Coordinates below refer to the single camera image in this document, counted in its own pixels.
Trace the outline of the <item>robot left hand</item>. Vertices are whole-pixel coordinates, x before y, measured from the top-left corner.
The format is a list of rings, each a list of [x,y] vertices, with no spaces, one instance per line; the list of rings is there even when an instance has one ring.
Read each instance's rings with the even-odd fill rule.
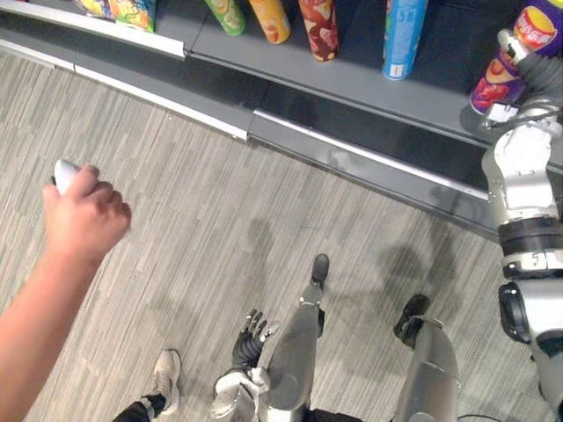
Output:
[[[245,317],[232,349],[232,365],[235,369],[250,371],[258,366],[264,344],[279,329],[277,321],[271,324],[263,317],[263,312],[252,309]]]

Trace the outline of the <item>person's hand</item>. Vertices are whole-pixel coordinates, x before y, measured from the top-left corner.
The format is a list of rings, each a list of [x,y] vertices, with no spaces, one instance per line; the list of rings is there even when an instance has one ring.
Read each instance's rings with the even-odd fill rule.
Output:
[[[47,254],[76,264],[99,264],[131,225],[129,204],[91,165],[57,160],[43,204]]]

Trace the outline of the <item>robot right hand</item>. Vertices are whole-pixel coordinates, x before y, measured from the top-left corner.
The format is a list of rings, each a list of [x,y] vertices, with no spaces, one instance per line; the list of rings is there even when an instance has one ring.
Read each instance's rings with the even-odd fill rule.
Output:
[[[562,57],[547,57],[529,50],[509,29],[497,34],[501,51],[506,53],[532,97],[562,101]]]

